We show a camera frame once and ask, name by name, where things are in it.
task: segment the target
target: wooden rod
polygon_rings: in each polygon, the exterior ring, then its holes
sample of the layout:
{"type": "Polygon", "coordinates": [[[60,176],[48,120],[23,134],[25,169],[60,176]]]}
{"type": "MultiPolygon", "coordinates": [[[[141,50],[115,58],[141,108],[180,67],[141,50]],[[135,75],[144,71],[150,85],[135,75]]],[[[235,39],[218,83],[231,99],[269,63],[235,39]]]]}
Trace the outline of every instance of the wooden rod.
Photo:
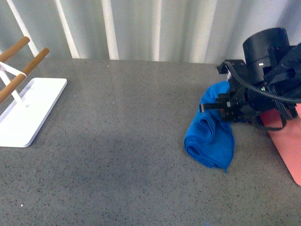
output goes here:
{"type": "Polygon", "coordinates": [[[16,54],[20,49],[22,49],[30,39],[28,37],[23,37],[18,42],[16,42],[13,46],[7,49],[4,53],[0,55],[0,61],[6,62],[10,59],[14,54],[16,54]]]}
{"type": "MultiPolygon", "coordinates": [[[[48,48],[43,50],[22,70],[27,76],[30,72],[44,59],[49,53],[48,48]]],[[[2,104],[8,96],[23,82],[26,77],[23,74],[16,76],[3,90],[0,91],[0,104],[2,104]]]]}

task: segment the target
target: blue towel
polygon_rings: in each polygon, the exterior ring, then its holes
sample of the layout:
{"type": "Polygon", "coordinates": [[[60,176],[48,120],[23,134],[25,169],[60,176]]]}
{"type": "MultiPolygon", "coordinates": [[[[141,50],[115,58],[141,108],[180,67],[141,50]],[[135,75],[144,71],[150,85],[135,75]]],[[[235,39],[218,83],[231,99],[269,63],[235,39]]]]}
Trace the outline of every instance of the blue towel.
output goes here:
{"type": "MultiPolygon", "coordinates": [[[[228,92],[227,81],[209,87],[200,104],[215,103],[217,95],[228,92]]],[[[185,138],[184,148],[199,163],[211,168],[223,168],[227,172],[234,154],[234,137],[231,123],[221,120],[218,109],[208,109],[204,113],[197,110],[185,138]]]]}

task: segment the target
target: speckled gray surface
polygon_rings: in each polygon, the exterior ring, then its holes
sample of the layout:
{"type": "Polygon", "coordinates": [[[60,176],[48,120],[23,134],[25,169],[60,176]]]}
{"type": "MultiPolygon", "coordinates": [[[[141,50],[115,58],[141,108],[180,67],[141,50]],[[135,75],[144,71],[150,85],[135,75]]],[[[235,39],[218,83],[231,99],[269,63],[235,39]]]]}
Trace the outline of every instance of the speckled gray surface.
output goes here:
{"type": "Polygon", "coordinates": [[[0,147],[0,225],[301,225],[265,132],[232,126],[228,174],[184,151],[213,65],[45,59],[31,77],[68,84],[31,146],[0,147]]]}

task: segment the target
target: white stand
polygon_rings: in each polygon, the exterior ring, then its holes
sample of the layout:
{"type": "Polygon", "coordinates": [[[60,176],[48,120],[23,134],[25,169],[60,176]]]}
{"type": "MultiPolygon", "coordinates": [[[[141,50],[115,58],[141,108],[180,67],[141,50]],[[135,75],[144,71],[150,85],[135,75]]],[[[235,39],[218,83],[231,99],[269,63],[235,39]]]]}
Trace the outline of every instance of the white stand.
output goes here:
{"type": "MultiPolygon", "coordinates": [[[[6,85],[10,80],[5,71],[22,73],[0,62],[0,77],[6,85]]],[[[15,100],[0,116],[0,146],[29,146],[66,85],[66,79],[34,78],[20,94],[14,91],[15,100]]]]}

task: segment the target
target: cable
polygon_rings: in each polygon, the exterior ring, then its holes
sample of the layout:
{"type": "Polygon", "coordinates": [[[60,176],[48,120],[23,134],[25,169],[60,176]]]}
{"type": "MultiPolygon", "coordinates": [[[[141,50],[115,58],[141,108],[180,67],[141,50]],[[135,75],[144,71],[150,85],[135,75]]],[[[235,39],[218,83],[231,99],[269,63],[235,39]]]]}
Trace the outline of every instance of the cable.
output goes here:
{"type": "MultiPolygon", "coordinates": [[[[276,90],[275,90],[275,86],[272,86],[271,89],[269,89],[269,91],[273,94],[277,94],[276,90]]],[[[293,119],[292,116],[288,113],[287,108],[285,107],[284,103],[275,100],[275,104],[276,104],[276,108],[277,110],[280,112],[280,114],[286,119],[286,120],[291,120],[293,119]]]]}
{"type": "Polygon", "coordinates": [[[255,86],[253,86],[253,85],[247,83],[245,80],[243,80],[243,79],[236,73],[236,71],[234,70],[232,64],[231,64],[229,61],[225,61],[224,63],[228,66],[228,69],[229,69],[230,73],[232,74],[232,76],[233,76],[233,77],[234,77],[241,85],[245,86],[246,88],[251,89],[251,90],[253,90],[254,92],[260,93],[260,94],[262,94],[263,96],[268,97],[268,98],[271,98],[271,99],[274,99],[274,100],[278,100],[278,101],[282,101],[282,102],[287,102],[287,103],[291,103],[291,104],[301,103],[301,99],[300,99],[300,98],[292,99],[292,98],[289,98],[289,97],[282,97],[282,96],[279,96],[279,95],[276,95],[276,94],[272,94],[272,93],[269,93],[269,92],[266,92],[266,91],[262,91],[262,90],[256,88],[255,86]]]}

